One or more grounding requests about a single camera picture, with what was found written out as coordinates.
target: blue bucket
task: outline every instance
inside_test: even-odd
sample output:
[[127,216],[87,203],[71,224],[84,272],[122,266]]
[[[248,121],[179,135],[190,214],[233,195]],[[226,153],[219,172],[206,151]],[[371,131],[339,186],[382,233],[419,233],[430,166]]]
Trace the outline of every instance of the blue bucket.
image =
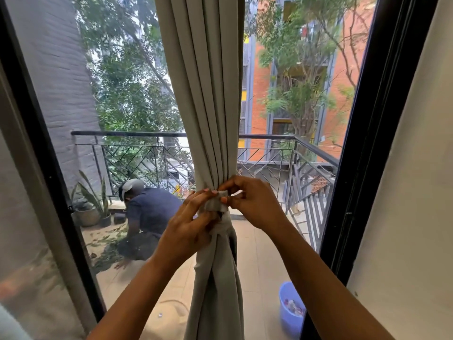
[[293,314],[285,305],[285,300],[293,300],[302,311],[305,311],[305,305],[297,294],[294,285],[287,281],[280,286],[280,322],[284,331],[291,337],[298,339],[302,330],[303,316]]

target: gray curtain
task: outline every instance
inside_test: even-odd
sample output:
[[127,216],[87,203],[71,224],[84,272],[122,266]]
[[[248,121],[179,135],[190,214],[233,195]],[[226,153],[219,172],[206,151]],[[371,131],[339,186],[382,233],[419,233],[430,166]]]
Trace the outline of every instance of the gray curtain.
[[[155,0],[197,189],[236,172],[245,0]],[[244,339],[236,234],[225,213],[197,254],[185,340]]]

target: person's back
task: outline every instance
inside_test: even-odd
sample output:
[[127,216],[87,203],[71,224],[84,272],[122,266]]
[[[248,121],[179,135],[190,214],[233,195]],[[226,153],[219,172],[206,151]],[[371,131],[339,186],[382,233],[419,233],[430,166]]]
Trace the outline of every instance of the person's back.
[[165,189],[146,187],[141,194],[131,199],[127,215],[128,218],[139,220],[142,231],[162,235],[181,204],[178,197]]

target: white cap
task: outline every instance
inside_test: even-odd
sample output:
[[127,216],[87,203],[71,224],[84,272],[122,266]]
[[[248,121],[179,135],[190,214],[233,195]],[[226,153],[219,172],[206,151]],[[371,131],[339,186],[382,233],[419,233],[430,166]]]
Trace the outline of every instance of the white cap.
[[125,194],[127,191],[130,191],[133,187],[138,187],[138,188],[144,189],[144,182],[141,181],[140,179],[130,179],[130,180],[127,180],[127,181],[123,184],[123,188],[122,188],[122,192],[121,192],[121,199],[122,199],[122,200],[124,200],[124,194]]

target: balcony floor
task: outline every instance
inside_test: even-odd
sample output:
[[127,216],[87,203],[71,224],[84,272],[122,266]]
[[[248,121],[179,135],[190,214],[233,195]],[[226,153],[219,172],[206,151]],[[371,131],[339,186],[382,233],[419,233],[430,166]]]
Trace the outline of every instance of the balcony floor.
[[[246,340],[287,340],[281,326],[279,317],[279,288],[289,281],[283,261],[269,237],[260,229],[254,228],[248,221],[233,221],[238,241],[238,271],[241,279],[244,300],[244,324]],[[118,225],[103,229],[83,229],[86,243],[96,238],[103,238]],[[88,252],[100,254],[102,246],[87,246]],[[104,298],[106,307],[109,308],[135,276],[143,261],[135,261],[125,269],[116,270],[112,267],[97,274],[97,280]],[[159,301],[178,300],[190,307],[193,282],[195,278],[195,256],[187,260],[174,274],[163,291]],[[179,333],[183,338],[184,326]],[[154,337],[146,332],[142,340],[152,340]]]

